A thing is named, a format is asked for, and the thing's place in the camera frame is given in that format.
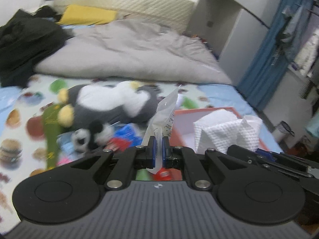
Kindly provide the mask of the red foil packet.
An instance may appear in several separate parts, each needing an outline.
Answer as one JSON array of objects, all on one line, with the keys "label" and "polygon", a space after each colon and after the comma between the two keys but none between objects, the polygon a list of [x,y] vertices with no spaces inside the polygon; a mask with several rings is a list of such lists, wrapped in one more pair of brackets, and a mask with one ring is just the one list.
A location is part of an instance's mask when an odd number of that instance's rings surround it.
[{"label": "red foil packet", "polygon": [[152,174],[152,179],[154,181],[182,181],[182,173],[180,170],[171,168],[165,169],[161,168],[156,174]]}]

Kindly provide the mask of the blue white tissue pack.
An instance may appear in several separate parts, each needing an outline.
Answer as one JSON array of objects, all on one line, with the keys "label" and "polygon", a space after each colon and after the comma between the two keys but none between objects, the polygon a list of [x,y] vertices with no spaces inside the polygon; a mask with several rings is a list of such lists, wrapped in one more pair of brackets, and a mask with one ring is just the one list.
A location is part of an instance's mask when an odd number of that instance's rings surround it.
[{"label": "blue white tissue pack", "polygon": [[142,140],[138,126],[129,123],[117,127],[105,149],[111,149],[114,152],[123,152],[129,147],[141,145]]}]

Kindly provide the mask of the clear plastic bag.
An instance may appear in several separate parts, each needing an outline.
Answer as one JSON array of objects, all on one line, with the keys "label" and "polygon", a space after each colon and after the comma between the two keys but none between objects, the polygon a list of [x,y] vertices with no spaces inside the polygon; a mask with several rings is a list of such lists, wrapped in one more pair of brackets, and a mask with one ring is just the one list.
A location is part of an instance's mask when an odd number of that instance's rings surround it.
[{"label": "clear plastic bag", "polygon": [[146,146],[151,136],[156,139],[156,146],[153,148],[155,159],[153,160],[154,168],[147,168],[151,174],[157,174],[162,168],[162,139],[165,136],[171,137],[172,126],[174,123],[174,112],[178,101],[178,88],[175,88],[168,94],[157,106],[155,115],[149,121],[149,125],[143,137],[142,145]]}]

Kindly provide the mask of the small panda plush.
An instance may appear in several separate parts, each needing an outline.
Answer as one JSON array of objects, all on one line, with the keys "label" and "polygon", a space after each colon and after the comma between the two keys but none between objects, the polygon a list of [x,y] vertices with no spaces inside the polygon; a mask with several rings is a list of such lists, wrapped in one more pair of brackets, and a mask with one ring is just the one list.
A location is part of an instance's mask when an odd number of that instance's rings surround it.
[{"label": "small panda plush", "polygon": [[110,125],[95,120],[89,124],[88,128],[74,131],[71,135],[71,141],[76,152],[86,153],[106,146],[114,134],[114,124]]}]

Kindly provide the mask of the white paper towel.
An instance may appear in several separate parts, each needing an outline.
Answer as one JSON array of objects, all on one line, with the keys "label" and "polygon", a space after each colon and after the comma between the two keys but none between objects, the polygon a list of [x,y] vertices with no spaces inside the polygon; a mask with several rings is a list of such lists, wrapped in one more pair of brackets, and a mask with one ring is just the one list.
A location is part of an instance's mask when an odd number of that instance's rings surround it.
[{"label": "white paper towel", "polygon": [[262,124],[256,116],[238,118],[224,109],[213,111],[194,122],[195,152],[204,154],[212,148],[225,154],[232,145],[255,151],[260,144]]}]

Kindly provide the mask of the blue surgical mask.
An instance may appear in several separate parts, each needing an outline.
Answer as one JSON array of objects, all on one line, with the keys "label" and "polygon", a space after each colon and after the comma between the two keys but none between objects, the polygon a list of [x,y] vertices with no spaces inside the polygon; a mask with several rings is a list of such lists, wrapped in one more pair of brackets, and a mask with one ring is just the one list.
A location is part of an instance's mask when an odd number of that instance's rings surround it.
[{"label": "blue surgical mask", "polygon": [[72,142],[73,132],[65,132],[57,136],[57,144],[65,153],[74,153],[75,148]]}]

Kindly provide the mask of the pink open cardboard box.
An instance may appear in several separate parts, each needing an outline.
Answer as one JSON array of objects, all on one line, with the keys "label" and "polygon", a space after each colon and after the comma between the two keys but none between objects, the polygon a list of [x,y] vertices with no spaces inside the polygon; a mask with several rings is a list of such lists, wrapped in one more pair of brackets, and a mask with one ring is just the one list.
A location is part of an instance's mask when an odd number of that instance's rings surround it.
[{"label": "pink open cardboard box", "polygon": [[[172,134],[170,143],[173,146],[186,146],[195,151],[195,131],[194,122],[207,114],[212,113],[216,110],[227,110],[234,113],[238,118],[243,118],[234,108],[232,107],[217,107],[209,109],[194,109],[194,110],[177,110],[175,112],[174,124],[172,127]],[[268,147],[260,139],[260,144],[257,149],[268,150]]]}]

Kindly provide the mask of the large grey penguin plush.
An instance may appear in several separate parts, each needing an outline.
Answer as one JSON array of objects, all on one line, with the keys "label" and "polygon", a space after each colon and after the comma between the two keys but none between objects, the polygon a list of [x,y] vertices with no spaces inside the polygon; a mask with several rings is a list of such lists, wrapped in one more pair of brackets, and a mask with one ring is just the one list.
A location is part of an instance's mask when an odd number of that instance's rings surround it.
[{"label": "large grey penguin plush", "polygon": [[139,81],[122,81],[115,86],[76,85],[61,89],[58,99],[63,107],[58,123],[65,128],[89,128],[101,124],[147,123],[157,111],[157,93]]}]

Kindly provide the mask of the white trash bin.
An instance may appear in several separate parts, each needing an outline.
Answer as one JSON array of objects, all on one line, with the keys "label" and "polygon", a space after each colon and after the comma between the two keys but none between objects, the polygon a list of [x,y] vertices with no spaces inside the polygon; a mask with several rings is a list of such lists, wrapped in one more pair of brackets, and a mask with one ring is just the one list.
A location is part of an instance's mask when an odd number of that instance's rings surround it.
[{"label": "white trash bin", "polygon": [[284,121],[281,121],[272,132],[272,136],[275,141],[279,144],[284,139],[292,136],[295,136],[295,132],[291,129],[291,127]]}]

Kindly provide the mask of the green embroidered plush stick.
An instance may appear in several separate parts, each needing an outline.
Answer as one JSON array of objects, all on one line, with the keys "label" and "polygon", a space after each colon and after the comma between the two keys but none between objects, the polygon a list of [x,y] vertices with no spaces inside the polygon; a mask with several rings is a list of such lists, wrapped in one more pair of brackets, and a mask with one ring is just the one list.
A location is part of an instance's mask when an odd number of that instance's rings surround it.
[{"label": "green embroidered plush stick", "polygon": [[46,138],[46,169],[57,166],[60,148],[57,144],[57,136],[64,133],[65,129],[58,123],[58,114],[64,105],[53,104],[46,108],[42,115],[43,131]]}]

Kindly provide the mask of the grey duvet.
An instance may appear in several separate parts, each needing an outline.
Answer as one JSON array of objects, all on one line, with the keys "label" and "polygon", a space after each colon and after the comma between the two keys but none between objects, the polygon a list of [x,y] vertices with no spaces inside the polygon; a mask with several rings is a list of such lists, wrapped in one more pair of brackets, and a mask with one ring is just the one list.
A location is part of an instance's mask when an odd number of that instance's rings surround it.
[{"label": "grey duvet", "polygon": [[230,85],[216,58],[196,38],[140,20],[73,29],[63,48],[38,63],[37,73],[70,78],[125,77]]}]

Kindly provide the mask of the white wardrobe cabinet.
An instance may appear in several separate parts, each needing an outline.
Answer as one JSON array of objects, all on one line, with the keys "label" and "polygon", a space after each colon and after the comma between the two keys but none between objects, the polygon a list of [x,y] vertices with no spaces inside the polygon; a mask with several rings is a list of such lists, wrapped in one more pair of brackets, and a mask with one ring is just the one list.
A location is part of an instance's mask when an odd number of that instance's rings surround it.
[{"label": "white wardrobe cabinet", "polygon": [[281,0],[198,0],[187,33],[205,39],[233,85],[243,78]]}]

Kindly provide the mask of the yellow pillow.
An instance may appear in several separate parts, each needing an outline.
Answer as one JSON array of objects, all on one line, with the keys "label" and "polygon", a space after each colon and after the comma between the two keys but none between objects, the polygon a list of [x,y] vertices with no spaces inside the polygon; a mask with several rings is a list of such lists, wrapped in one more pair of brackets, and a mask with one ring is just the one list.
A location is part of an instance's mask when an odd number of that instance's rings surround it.
[{"label": "yellow pillow", "polygon": [[81,5],[68,5],[58,24],[60,25],[103,25],[115,21],[117,11]]}]

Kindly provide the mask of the cream quilted headboard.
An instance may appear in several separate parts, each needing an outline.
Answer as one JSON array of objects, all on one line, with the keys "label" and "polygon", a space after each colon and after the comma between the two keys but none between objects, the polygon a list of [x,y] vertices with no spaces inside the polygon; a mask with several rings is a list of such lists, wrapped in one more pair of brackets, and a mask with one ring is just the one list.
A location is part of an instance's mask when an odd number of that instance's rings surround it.
[{"label": "cream quilted headboard", "polygon": [[115,10],[119,18],[131,15],[133,18],[168,25],[183,33],[195,3],[189,0],[54,0],[53,7],[63,13],[71,4]]}]

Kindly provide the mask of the black clothing pile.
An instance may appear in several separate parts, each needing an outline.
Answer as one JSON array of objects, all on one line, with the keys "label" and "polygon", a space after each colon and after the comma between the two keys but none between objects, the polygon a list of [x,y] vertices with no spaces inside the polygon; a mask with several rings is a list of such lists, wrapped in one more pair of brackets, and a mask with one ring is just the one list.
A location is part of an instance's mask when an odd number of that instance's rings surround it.
[{"label": "black clothing pile", "polygon": [[61,15],[45,5],[34,13],[19,9],[1,26],[1,86],[26,88],[34,67],[73,37],[57,22]]}]

